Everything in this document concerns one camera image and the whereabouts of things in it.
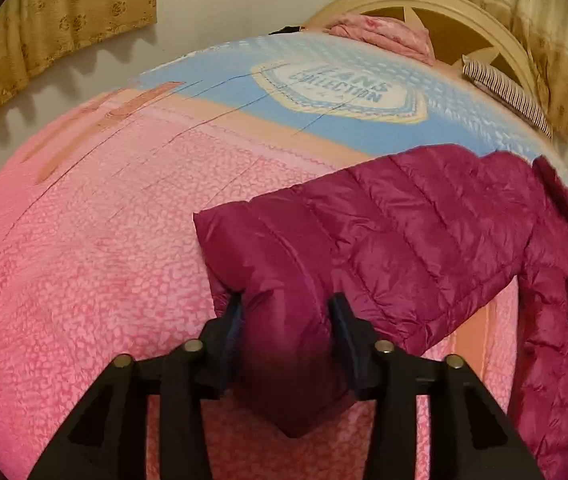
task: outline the bed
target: bed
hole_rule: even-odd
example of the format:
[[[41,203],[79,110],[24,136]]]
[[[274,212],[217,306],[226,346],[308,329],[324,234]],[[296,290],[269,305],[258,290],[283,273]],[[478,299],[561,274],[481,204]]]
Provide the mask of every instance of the bed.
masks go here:
[[[332,14],[419,20],[430,68],[323,33]],[[522,47],[465,0],[337,0],[296,34],[220,44],[61,116],[0,172],[0,469],[25,479],[117,355],[164,354],[214,315],[192,214],[424,144],[544,155],[550,142],[452,67],[491,61],[534,97]],[[427,353],[464,355],[506,410],[512,283]],[[232,396],[204,406],[215,478],[358,478],[372,407],[289,440]],[[148,478],[158,478],[152,403]],[[426,405],[420,406],[426,416]],[[426,427],[420,453],[427,455]],[[427,461],[418,462],[426,478]]]

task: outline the black clamp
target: black clamp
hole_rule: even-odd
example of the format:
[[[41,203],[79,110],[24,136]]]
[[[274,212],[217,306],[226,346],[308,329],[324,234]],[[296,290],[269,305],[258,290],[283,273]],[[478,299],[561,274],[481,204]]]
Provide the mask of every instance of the black clamp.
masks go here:
[[[432,480],[543,480],[504,412],[459,356],[436,362],[379,340],[343,294],[329,302],[337,354],[359,400],[376,400],[365,480],[413,480],[416,396],[430,398]],[[68,415],[29,480],[144,480],[146,407],[160,396],[160,478],[212,480],[200,400],[233,379],[239,296],[198,339],[136,362],[117,356]]]

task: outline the metal screw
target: metal screw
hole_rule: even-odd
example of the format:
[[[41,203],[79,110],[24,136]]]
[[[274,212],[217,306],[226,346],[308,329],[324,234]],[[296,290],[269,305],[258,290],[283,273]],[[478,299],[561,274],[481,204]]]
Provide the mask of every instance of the metal screw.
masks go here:
[[[133,358],[128,354],[120,354],[113,359],[113,366],[116,368],[126,368],[133,362]]]
[[[464,366],[464,358],[457,355],[457,354],[451,354],[451,355],[447,355],[446,356],[446,364],[448,366],[450,366],[451,368],[461,368],[462,366]]]
[[[395,345],[386,339],[375,341],[375,350],[382,354],[390,354],[395,350]]]
[[[184,343],[184,349],[187,352],[199,352],[204,348],[204,343],[199,339],[189,339]]]

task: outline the striped pillow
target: striped pillow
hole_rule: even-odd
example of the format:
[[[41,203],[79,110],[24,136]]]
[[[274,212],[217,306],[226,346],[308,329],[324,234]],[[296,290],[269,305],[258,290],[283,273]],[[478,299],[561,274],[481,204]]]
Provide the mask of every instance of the striped pillow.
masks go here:
[[[549,139],[553,138],[553,132],[546,122],[544,110],[513,79],[496,68],[468,56],[462,56],[462,62],[464,63],[462,73],[475,86],[501,101]]]

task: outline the quilted fabric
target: quilted fabric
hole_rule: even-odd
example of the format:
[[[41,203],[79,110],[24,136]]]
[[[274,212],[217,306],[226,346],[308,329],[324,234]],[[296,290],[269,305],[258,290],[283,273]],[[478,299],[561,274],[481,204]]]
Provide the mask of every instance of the quilted fabric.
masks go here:
[[[293,436],[352,403],[331,294],[422,354],[517,276],[509,414],[546,477],[568,478],[568,190],[544,158],[416,148],[194,220],[218,312],[243,291],[238,395]]]

